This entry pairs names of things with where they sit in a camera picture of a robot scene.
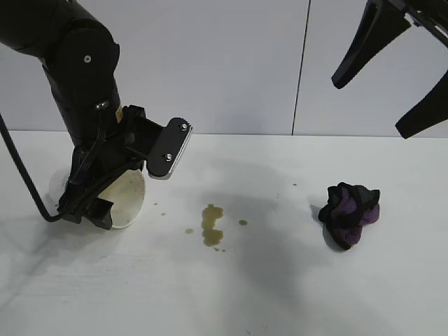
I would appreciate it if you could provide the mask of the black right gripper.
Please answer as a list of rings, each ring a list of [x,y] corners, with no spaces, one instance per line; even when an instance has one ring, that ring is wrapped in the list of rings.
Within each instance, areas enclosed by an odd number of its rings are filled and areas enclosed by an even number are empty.
[[[332,75],[337,89],[346,86],[359,71],[388,44],[411,27],[423,27],[439,39],[447,39],[445,0],[368,0],[356,34],[342,62]],[[434,88],[395,124],[402,138],[408,139],[447,120],[447,73]]]

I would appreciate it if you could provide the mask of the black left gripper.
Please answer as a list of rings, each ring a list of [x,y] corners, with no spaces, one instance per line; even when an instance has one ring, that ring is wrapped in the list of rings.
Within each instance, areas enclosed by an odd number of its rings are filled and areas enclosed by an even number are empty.
[[[71,169],[61,180],[57,212],[72,223],[87,220],[110,230],[113,224],[131,224],[144,203],[144,163],[105,142],[89,156],[76,146]]]

